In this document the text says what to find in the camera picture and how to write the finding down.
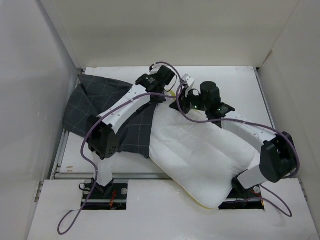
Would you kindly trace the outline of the white pillow yellow edge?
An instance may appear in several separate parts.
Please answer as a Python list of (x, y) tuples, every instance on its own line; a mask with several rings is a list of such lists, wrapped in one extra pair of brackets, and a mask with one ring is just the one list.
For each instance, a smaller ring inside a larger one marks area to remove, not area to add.
[(232, 178), (259, 154), (235, 134), (202, 123), (199, 111), (190, 111), (187, 120), (169, 105), (155, 108), (149, 157), (200, 205), (216, 209), (232, 191)]

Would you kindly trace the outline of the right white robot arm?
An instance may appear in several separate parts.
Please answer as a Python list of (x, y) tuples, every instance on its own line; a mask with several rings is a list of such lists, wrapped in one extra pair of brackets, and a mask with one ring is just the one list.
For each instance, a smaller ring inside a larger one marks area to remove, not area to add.
[(205, 123), (215, 124), (237, 135), (260, 154), (257, 166), (243, 170), (232, 178), (231, 190), (235, 196), (243, 197), (258, 185), (277, 183), (299, 170), (300, 160), (289, 133), (246, 120), (235, 108), (222, 102), (220, 90), (212, 81), (201, 83), (197, 95), (193, 93), (192, 85), (182, 80), (177, 88), (176, 100), (170, 107), (184, 117), (190, 110), (204, 112)]

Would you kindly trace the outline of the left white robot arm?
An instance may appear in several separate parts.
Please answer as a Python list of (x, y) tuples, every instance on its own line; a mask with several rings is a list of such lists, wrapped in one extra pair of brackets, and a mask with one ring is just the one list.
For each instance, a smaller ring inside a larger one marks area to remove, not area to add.
[(149, 74), (139, 77), (111, 108), (97, 117), (92, 115), (88, 118), (86, 142), (92, 152), (96, 172), (92, 188), (99, 197), (109, 197), (113, 188), (111, 164), (103, 164), (103, 161), (118, 151), (127, 134), (125, 126), (130, 119), (149, 105), (165, 100), (165, 86), (168, 86), (174, 77), (175, 73), (168, 67), (155, 67)]

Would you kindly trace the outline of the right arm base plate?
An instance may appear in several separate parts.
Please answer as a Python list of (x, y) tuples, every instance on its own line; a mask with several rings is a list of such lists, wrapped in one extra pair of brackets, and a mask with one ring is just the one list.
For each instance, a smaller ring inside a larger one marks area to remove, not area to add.
[(256, 185), (238, 193), (234, 189), (229, 193), (226, 200), (218, 207), (219, 210), (264, 210), (261, 199), (261, 188)]

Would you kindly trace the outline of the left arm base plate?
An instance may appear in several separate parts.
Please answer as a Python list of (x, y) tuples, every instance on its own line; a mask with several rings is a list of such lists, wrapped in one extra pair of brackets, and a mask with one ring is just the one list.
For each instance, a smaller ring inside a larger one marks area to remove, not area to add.
[(83, 210), (105, 210), (116, 211), (127, 209), (128, 183), (116, 182), (111, 185), (111, 188), (106, 191), (107, 195), (101, 193), (96, 187), (90, 195), (88, 201), (85, 203), (89, 195), (93, 183), (80, 183), (79, 189), (82, 191), (82, 199), (80, 206)]

